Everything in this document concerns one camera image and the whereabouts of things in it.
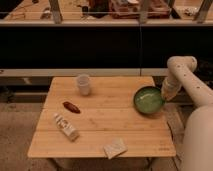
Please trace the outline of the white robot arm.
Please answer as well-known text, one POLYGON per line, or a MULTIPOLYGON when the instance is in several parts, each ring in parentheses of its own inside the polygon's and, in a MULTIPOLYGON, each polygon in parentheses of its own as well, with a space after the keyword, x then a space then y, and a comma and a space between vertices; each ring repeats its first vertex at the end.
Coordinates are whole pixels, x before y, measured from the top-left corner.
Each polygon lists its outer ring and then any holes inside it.
POLYGON ((185 128, 181 171, 213 171, 213 90, 193 74, 195 57, 170 57, 167 67, 162 97, 169 101, 183 87, 196 106, 185 128))

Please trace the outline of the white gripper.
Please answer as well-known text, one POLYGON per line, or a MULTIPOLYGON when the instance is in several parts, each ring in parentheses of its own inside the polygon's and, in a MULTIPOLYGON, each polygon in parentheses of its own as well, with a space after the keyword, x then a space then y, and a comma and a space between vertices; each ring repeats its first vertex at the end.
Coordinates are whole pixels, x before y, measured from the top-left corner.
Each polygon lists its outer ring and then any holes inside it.
POLYGON ((162 83, 161 95, 165 101, 172 100, 181 89, 181 84, 176 79, 166 77, 162 83))

